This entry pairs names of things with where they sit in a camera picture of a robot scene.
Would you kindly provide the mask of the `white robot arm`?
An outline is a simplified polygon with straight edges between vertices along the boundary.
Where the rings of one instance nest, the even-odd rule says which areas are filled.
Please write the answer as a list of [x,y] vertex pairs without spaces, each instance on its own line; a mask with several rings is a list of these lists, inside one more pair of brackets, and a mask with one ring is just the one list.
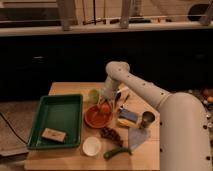
[[205,108],[185,92],[170,93],[130,73],[123,61],[106,65],[101,94],[114,99],[121,83],[160,113],[160,171],[213,171]]

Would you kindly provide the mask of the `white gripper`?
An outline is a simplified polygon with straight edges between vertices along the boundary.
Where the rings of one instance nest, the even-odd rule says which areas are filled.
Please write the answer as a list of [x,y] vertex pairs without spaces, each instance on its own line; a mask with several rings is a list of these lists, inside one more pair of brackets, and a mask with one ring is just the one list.
[[107,80],[101,90],[102,96],[107,100],[114,100],[118,91],[119,83],[115,80]]

